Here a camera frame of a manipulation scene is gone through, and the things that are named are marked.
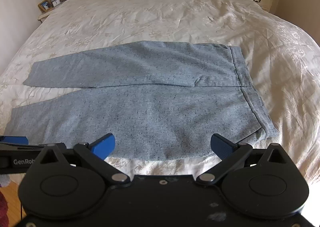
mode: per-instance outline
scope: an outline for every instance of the small clock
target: small clock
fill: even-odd
[[[57,5],[61,4],[60,0],[54,0],[52,1],[53,7],[56,7]]]

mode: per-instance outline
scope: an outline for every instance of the bed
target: bed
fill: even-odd
[[[68,0],[36,29],[0,77],[0,134],[11,110],[78,90],[23,85],[36,61],[140,40],[240,46],[277,138],[309,184],[320,174],[320,48],[303,30],[252,0]],[[172,161],[108,157],[133,174],[193,174],[216,156]]]

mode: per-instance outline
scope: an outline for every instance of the triangular cutout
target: triangular cutout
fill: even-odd
[[[48,150],[47,153],[44,155],[43,159],[41,160],[41,164],[47,163],[54,163],[58,162],[58,159],[52,149]]]
[[[269,162],[274,162],[274,163],[281,163],[285,164],[284,158],[281,156],[280,152],[277,149],[274,149],[271,153],[271,156],[268,160]]]

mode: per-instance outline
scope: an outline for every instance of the drawer handle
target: drawer handle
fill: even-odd
[[[259,1],[256,1],[256,0],[254,0],[256,3],[260,3],[261,2],[261,0],[259,0]]]

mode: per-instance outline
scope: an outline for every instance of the speckled gray fabric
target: speckled gray fabric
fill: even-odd
[[[111,132],[111,156],[167,160],[210,155],[213,133],[234,143],[277,135],[238,47],[136,42],[37,62],[26,82],[100,87],[13,109],[5,134],[31,144]]]

